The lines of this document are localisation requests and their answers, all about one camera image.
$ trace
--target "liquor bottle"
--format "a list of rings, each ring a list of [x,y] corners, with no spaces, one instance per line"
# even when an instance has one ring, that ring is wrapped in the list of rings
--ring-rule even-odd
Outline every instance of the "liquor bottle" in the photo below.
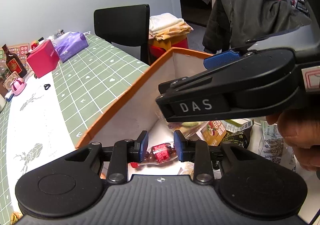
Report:
[[[21,63],[18,55],[15,53],[11,53],[6,44],[2,47],[2,49],[4,50],[7,56],[6,64],[11,73],[16,71],[19,74],[19,76],[23,78],[27,74],[27,70]]]

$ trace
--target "black office chair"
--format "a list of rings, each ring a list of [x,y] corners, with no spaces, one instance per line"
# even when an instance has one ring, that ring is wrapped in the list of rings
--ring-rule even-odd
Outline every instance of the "black office chair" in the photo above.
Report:
[[[141,47],[140,60],[149,64],[148,33],[150,7],[148,4],[95,10],[94,31],[108,42]]]

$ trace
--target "finger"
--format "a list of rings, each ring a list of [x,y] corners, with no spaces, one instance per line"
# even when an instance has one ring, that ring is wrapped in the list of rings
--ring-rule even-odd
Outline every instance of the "finger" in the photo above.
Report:
[[[287,144],[301,148],[320,145],[319,110],[287,110],[278,118],[278,130]]]
[[[316,169],[320,167],[320,146],[313,146],[310,149],[299,147],[292,149],[300,165]]]
[[[266,116],[268,124],[269,125],[273,125],[274,123],[276,123],[278,121],[278,118],[279,118],[280,114],[281,113],[275,113],[273,115]]]
[[[316,172],[316,171],[319,170],[319,168],[317,168],[317,167],[311,167],[311,166],[302,165],[302,164],[300,164],[300,166],[301,166],[303,169],[305,169],[305,170],[307,170],[307,171],[311,171],[311,172]]]

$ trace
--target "red gift box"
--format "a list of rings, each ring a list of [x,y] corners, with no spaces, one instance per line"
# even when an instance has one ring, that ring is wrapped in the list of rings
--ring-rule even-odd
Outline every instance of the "red gift box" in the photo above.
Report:
[[[50,40],[37,46],[33,53],[27,57],[28,64],[38,78],[53,71],[57,67],[58,61],[59,56]]]

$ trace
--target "pink toy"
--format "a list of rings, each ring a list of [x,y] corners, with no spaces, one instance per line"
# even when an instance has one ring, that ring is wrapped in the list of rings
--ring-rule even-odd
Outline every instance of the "pink toy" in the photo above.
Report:
[[[26,86],[25,81],[22,78],[15,78],[11,83],[11,90],[17,96]]]

